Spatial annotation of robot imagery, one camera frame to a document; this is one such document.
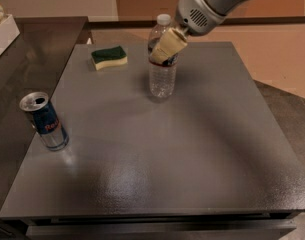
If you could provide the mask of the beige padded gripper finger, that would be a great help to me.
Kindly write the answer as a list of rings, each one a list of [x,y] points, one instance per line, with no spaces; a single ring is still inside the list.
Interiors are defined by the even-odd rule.
[[[170,27],[161,36],[150,54],[150,60],[157,64],[168,61],[187,46],[187,37],[179,28]]]

